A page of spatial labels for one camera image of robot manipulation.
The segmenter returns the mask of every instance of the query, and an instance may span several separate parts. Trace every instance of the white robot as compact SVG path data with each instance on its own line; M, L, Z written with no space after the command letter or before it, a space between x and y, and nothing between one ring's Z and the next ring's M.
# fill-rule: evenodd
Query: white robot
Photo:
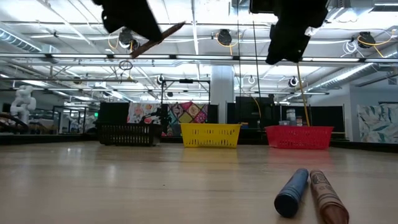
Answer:
M36 109L36 99L32 97L33 87L20 86L16 92L16 99L11 104L11 115L18 118L25 124L29 121L29 111Z

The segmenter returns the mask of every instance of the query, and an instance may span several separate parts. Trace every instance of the ceiling pipe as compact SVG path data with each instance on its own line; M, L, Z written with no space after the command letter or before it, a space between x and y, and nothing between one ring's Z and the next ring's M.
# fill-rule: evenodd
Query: ceiling pipe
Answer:
M79 32L78 30L76 30L66 19L64 19L60 14L58 14L48 2L44 2L42 0L37 0L41 5L43 5L45 8L47 8L49 11L53 12L55 15L57 15L62 21L63 23L69 27L69 29L71 29L72 31L74 31L75 34L77 34L79 37L81 37L83 40L85 40L87 42L88 45L92 46L94 49L96 49L97 51L99 51L100 53L103 53L101 50L99 50L96 46L95 43L92 42L91 40L87 39L81 32Z
M30 53L39 53L42 51L41 44L13 31L2 22L0 22L0 40Z

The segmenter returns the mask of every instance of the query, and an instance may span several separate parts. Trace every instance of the metal beam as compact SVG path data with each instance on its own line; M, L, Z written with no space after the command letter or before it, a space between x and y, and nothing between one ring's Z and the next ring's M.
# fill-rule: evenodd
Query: metal beam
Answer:
M62 21L63 23L69 27L69 29L71 29L72 31L74 31L75 34L77 34L79 37L81 37L83 40L85 40L87 42L88 45L92 46L94 49L96 49L97 51L99 51L100 53L103 53L101 50L99 50L95 44L87 39L81 32L79 32L78 30L76 30L76 28L74 28L65 18L63 18L59 13L57 13L51 6L49 3L44 2L42 0L37 0L41 5L43 5L45 8L47 8L49 11L53 12L55 15L57 15Z
M154 81L152 79L149 78L149 76L146 74L146 72L140 68L140 67L134 67L136 68L136 70L143 75L144 77L146 77L146 80L148 80L148 82L152 85L152 87L157 88L157 85L154 83Z

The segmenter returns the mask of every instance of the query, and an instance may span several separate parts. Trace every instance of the blue cylinder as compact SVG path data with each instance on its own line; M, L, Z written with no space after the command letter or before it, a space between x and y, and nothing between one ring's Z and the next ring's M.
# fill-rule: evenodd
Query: blue cylinder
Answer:
M308 170L298 169L276 196L274 205L277 212L285 218L292 218L299 210L301 196L307 185Z

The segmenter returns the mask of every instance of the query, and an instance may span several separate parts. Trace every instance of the white wall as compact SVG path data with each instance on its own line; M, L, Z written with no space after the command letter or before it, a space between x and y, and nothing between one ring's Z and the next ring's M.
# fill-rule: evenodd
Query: white wall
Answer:
M308 102L311 106L343 106L346 138L352 141L350 86L345 84L340 90L330 90L328 92L330 93L329 95L314 95L309 98Z
M312 106L344 106L346 137L359 142L358 105L377 106L380 101L398 102L398 87L391 89L359 88L345 84L340 90L329 90L327 96L312 96Z

